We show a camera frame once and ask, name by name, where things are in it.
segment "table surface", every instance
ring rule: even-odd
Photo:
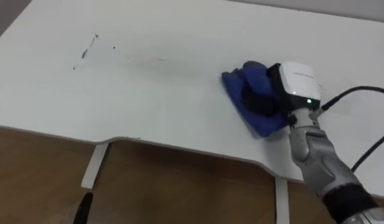
[[[259,138],[223,89],[220,74],[247,60],[311,65],[323,101],[384,87],[384,24],[219,0],[33,0],[0,38],[0,126],[130,138],[302,180],[287,128]],[[384,135],[384,96],[354,93],[319,122],[352,166]],[[384,144],[357,176],[384,196]]]

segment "black mark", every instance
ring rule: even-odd
[[[85,56],[87,55],[87,52],[88,52],[88,49],[86,49],[86,50],[84,51],[84,53],[82,53],[81,59],[85,58]]]
[[[90,44],[90,47],[92,47],[94,41],[95,41],[95,38],[92,39],[92,43]]]

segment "black cable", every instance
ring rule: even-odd
[[[368,91],[376,91],[376,92],[379,92],[379,93],[384,93],[384,88],[380,88],[380,87],[375,87],[375,86],[356,86],[356,87],[353,87],[353,88],[350,88],[348,90],[345,90],[343,93],[341,93],[340,95],[334,97],[333,99],[331,99],[329,102],[325,103],[324,105],[321,106],[321,109],[323,111],[327,111],[330,107],[332,107],[336,102],[338,102],[339,100],[341,100],[341,98],[345,97],[346,95],[348,95],[349,93],[351,92],[354,92],[354,91],[357,91],[357,90],[368,90]]]
[[[341,100],[341,98],[345,97],[346,95],[348,95],[349,93],[351,92],[354,92],[354,91],[358,91],[358,90],[368,90],[368,91],[376,91],[376,92],[379,92],[379,93],[383,93],[384,94],[384,88],[380,88],[380,87],[375,87],[375,86],[356,86],[356,87],[353,87],[353,88],[350,88],[348,90],[345,90],[344,92],[342,92],[341,94],[339,94],[338,96],[334,97],[333,99],[331,99],[330,101],[328,101],[327,103],[325,103],[324,105],[321,106],[321,110],[323,112],[327,111],[330,107],[332,107],[333,105],[335,105],[339,100]],[[358,167],[367,159],[368,156],[370,156],[374,150],[376,150],[381,144],[384,143],[384,136],[378,140],[372,147],[370,147],[370,149],[368,149],[367,152],[365,152],[359,159],[358,161],[354,164],[354,166],[351,168],[352,172],[355,172],[356,169],[358,169]]]
[[[378,148],[383,143],[384,143],[384,136],[380,140],[378,140],[376,143],[374,143],[374,145],[372,147],[370,147],[370,149],[368,149],[368,151],[365,152],[365,154],[363,154],[358,159],[358,161],[351,168],[352,172],[355,172],[356,169],[358,169],[358,167],[367,159],[367,157],[370,156],[374,152],[374,150],[376,150],[376,148]]]

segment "robotic arm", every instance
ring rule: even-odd
[[[384,208],[340,160],[319,127],[315,111],[320,107],[320,94],[312,68],[284,62],[269,68],[268,75],[279,95],[281,112],[288,117],[293,161],[331,217],[339,224],[384,224]]]

